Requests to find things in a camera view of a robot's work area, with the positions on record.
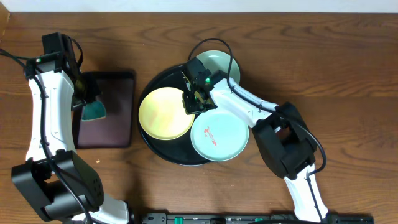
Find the green sponge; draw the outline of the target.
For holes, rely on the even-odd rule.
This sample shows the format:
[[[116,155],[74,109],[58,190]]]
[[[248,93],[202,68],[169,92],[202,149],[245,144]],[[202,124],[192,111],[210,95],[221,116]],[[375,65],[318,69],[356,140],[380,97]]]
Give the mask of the green sponge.
[[[83,107],[81,120],[82,121],[94,121],[97,119],[103,119],[106,117],[106,108],[102,102],[96,100],[92,103],[88,103]]]

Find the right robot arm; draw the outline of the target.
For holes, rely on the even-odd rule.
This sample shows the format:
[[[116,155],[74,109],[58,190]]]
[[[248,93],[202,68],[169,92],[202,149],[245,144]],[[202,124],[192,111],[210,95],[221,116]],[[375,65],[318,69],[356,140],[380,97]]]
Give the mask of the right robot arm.
[[[315,180],[326,166],[326,154],[291,103],[279,106],[262,100],[239,86],[230,72],[211,72],[198,59],[187,60],[183,71],[188,90],[183,93],[187,114],[221,108],[251,129],[266,166],[284,179],[294,202],[295,216],[321,223],[328,209]]]

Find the yellow plate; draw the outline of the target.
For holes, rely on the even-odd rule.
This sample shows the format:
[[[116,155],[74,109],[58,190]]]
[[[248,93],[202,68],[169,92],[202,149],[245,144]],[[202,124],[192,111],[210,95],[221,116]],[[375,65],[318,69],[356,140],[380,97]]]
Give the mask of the yellow plate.
[[[138,118],[146,134],[165,141],[184,135],[195,120],[193,114],[185,112],[183,91],[173,87],[158,88],[146,95]]]

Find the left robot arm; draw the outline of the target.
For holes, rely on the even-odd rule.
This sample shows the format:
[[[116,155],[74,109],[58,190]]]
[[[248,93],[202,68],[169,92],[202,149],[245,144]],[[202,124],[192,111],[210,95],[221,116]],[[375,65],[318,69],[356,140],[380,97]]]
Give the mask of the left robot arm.
[[[105,116],[96,80],[82,74],[77,41],[59,32],[42,36],[44,54],[23,64],[32,93],[32,137],[12,182],[45,222],[130,223],[128,204],[106,194],[98,173],[76,152],[72,112]]]

